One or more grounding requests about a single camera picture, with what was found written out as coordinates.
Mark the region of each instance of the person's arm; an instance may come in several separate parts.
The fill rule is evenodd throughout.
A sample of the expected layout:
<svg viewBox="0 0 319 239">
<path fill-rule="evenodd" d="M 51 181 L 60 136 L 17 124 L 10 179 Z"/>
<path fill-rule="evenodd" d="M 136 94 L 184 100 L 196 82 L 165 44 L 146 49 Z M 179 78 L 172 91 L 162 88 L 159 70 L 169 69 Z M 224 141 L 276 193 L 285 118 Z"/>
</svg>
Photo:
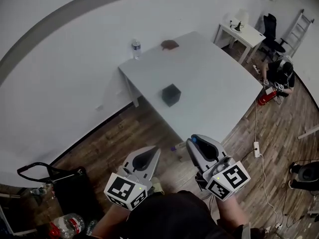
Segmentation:
<svg viewBox="0 0 319 239">
<path fill-rule="evenodd" d="M 130 211 L 117 205 L 112 205 L 106 215 L 94 227 L 92 236 L 99 239 L 112 238 L 117 225 L 124 222 L 129 214 Z"/>
<path fill-rule="evenodd" d="M 263 79 L 267 79 L 267 71 L 269 70 L 268 64 L 264 64 L 261 68 L 261 75 L 263 76 Z"/>
<path fill-rule="evenodd" d="M 225 229 L 235 230 L 240 225 L 249 223 L 249 220 L 237 202 L 235 195 L 231 196 L 224 202 L 216 199 L 221 222 Z"/>
<path fill-rule="evenodd" d="M 292 94 L 293 91 L 294 91 L 294 88 L 283 89 L 283 92 L 288 94 L 288 95 Z"/>
</svg>

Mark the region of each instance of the wooden floor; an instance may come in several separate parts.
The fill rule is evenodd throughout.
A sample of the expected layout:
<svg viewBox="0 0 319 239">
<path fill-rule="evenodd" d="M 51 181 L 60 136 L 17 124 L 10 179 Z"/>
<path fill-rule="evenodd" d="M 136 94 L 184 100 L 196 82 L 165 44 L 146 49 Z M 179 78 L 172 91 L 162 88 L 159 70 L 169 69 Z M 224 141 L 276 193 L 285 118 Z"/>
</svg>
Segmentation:
<svg viewBox="0 0 319 239">
<path fill-rule="evenodd" d="M 226 48 L 225 51 L 238 59 L 243 52 L 243 47 L 241 44 L 235 44 L 232 50 Z M 261 65 L 261 56 L 262 54 L 257 52 L 254 57 L 257 65 Z M 257 76 L 252 63 L 243 65 Z M 236 160 L 242 159 L 252 150 L 255 137 L 255 111 L 253 103 L 222 142 L 227 154 L 232 155 Z M 279 233 L 285 238 L 303 236 L 303 238 L 314 239 L 318 235 L 319 227 L 307 216 L 291 228 L 286 227 L 287 217 L 289 217 L 288 225 L 290 225 L 293 219 L 298 220 L 306 214 L 313 196 L 309 192 L 288 189 L 284 214 L 289 216 L 283 217 L 282 208 L 286 190 L 285 187 L 282 188 L 282 184 L 286 181 L 288 166 L 292 161 L 319 158 L 318 134 L 297 140 L 297 136 L 306 128 L 319 124 L 319 112 L 302 84 L 296 79 L 293 95 L 282 100 L 280 105 L 275 101 L 263 107 L 257 105 L 257 117 L 257 141 L 264 156 L 267 176 L 266 192 L 269 202 L 278 212 L 277 222 L 283 222 L 283 228 Z M 103 190 L 110 174 L 117 171 L 118 166 L 130 152 L 147 145 L 157 145 L 161 148 L 161 156 L 156 177 L 160 179 L 163 189 L 167 193 L 182 189 L 190 190 L 203 198 L 207 193 L 200 192 L 194 180 L 196 169 L 187 157 L 186 151 L 172 153 L 169 150 L 171 146 L 179 142 L 180 139 L 172 129 L 141 98 L 138 108 L 129 107 L 101 127 L 59 160 L 56 167 L 72 169 L 84 166 L 98 201 L 107 211 L 110 202 L 107 201 Z M 250 174 L 251 181 L 238 193 L 238 200 L 249 215 L 253 227 L 271 226 L 273 228 L 275 214 L 266 203 L 262 158 L 255 159 L 253 154 L 249 154 L 244 159 L 243 165 Z M 7 188 L 7 190 L 15 193 L 13 189 Z M 40 206 L 37 206 L 35 200 L 28 194 L 25 194 L 21 202 L 23 204 L 20 208 L 32 209 L 32 212 L 25 212 L 28 215 L 29 226 L 49 222 L 60 215 L 56 199 L 50 199 L 50 196 L 47 196 Z M 217 218 L 218 210 L 215 203 L 213 210 L 213 217 Z M 275 238 L 275 235 L 270 235 L 268 238 Z"/>
</svg>

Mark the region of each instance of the white cable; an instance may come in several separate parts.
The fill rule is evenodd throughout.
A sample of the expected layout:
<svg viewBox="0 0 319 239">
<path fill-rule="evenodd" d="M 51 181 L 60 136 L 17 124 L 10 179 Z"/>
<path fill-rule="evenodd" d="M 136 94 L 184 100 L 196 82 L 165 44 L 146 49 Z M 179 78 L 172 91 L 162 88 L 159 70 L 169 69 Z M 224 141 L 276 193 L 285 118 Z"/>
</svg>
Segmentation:
<svg viewBox="0 0 319 239">
<path fill-rule="evenodd" d="M 263 156 L 263 154 L 260 154 L 260 155 L 261 155 L 261 157 L 263 159 L 263 163 L 262 164 L 263 164 L 263 173 L 264 173 L 264 177 L 265 177 L 264 191 L 265 191 L 265 195 L 266 195 L 266 200 L 267 200 L 267 204 L 269 204 L 273 208 L 274 213 L 276 214 L 275 224 L 277 224 L 277 212 L 275 211 L 275 207 L 272 204 L 269 203 L 268 196 L 267 196 L 267 193 L 266 193 L 266 174 L 265 174 L 265 170 L 264 170 L 264 156 Z"/>
<path fill-rule="evenodd" d="M 257 134 L 257 103 L 256 103 L 256 99 L 255 99 L 255 108 L 256 108 L 255 141 L 256 141 L 256 134 Z"/>
<path fill-rule="evenodd" d="M 257 103 L 256 103 L 256 99 L 255 99 L 255 108 L 256 108 L 256 122 L 255 122 L 255 141 L 256 141 L 256 135 L 257 135 Z M 267 196 L 267 193 L 266 193 L 266 174 L 265 174 L 265 169 L 264 169 L 264 156 L 263 154 L 261 154 L 261 157 L 262 157 L 262 167 L 263 167 L 263 174 L 264 174 L 264 177 L 265 177 L 265 181 L 264 181 L 264 192 L 265 192 L 265 196 L 266 196 L 266 200 L 267 200 L 267 204 L 270 205 L 273 210 L 274 210 L 274 213 L 276 214 L 276 219 L 275 219 L 275 225 L 277 224 L 277 212 L 275 210 L 275 207 L 269 203 L 269 200 L 268 200 L 268 196 Z"/>
</svg>

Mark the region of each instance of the table leg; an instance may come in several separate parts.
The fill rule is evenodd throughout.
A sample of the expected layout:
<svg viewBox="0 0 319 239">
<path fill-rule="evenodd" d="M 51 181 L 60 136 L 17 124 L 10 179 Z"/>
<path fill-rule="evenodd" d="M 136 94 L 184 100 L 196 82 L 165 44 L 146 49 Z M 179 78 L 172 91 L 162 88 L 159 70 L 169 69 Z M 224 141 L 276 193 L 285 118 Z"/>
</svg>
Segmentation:
<svg viewBox="0 0 319 239">
<path fill-rule="evenodd" d="M 230 39 L 230 42 L 229 42 L 229 48 L 232 49 L 233 48 L 233 45 L 234 45 L 234 42 L 236 41 L 236 38 L 235 37 L 231 37 Z"/>
<path fill-rule="evenodd" d="M 125 79 L 126 87 L 128 88 L 128 91 L 129 91 L 129 94 L 130 94 L 130 98 L 133 101 L 134 106 L 138 107 L 139 106 L 139 101 L 138 101 L 137 97 L 133 93 L 133 85 L 130 82 L 130 80 L 126 77 L 125 74 L 123 74 L 123 76 L 124 76 L 124 79 Z"/>
<path fill-rule="evenodd" d="M 250 51 L 250 47 L 247 46 L 245 51 L 244 51 L 244 53 L 243 53 L 243 55 L 241 56 L 241 58 L 238 61 L 239 64 L 242 64 L 244 62 L 244 60 L 245 60 L 246 56 L 248 55 L 249 51 Z"/>
<path fill-rule="evenodd" d="M 250 54 L 249 58 L 247 59 L 246 63 L 249 63 L 251 61 L 251 59 L 253 58 L 253 56 L 255 55 L 256 51 L 258 50 L 259 46 L 261 43 L 257 44 L 253 50 L 253 52 Z"/>
<path fill-rule="evenodd" d="M 215 43 L 216 45 L 217 45 L 217 43 L 218 43 L 218 41 L 219 41 L 219 39 L 220 39 L 222 33 L 223 33 L 223 28 L 222 28 L 221 25 L 219 25 L 219 29 L 218 29 L 218 32 L 217 32 L 217 35 L 216 35 L 215 41 L 214 41 L 214 43 Z"/>
</svg>

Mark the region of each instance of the white table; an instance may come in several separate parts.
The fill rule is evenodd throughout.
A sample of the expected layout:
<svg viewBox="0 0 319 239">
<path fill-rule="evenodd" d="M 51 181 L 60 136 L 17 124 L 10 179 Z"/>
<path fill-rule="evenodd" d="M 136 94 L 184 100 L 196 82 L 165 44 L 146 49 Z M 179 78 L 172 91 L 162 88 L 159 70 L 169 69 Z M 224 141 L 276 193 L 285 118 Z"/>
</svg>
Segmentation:
<svg viewBox="0 0 319 239">
<path fill-rule="evenodd" d="M 233 20 L 232 24 L 237 25 L 238 21 Z M 219 30 L 216 35 L 214 43 L 215 44 L 218 43 L 223 31 L 227 32 L 228 34 L 232 36 L 232 39 L 229 45 L 230 48 L 232 48 L 236 40 L 240 41 L 242 44 L 246 46 L 244 53 L 242 54 L 240 60 L 238 61 L 239 64 L 242 64 L 244 62 L 250 49 L 254 48 L 253 52 L 251 53 L 251 55 L 246 61 L 246 63 L 249 63 L 252 57 L 255 55 L 256 51 L 258 50 L 260 44 L 262 43 L 264 39 L 266 39 L 266 37 L 248 24 L 246 24 L 243 28 L 240 29 L 241 33 L 233 31 L 235 27 L 236 26 L 230 27 L 230 23 L 220 23 Z"/>
<path fill-rule="evenodd" d="M 262 86 L 227 53 L 197 32 L 175 39 L 179 47 L 157 46 L 119 66 L 132 100 L 135 86 L 183 140 L 202 134 L 221 142 L 251 106 Z M 168 107 L 161 90 L 175 84 L 179 101 Z"/>
</svg>

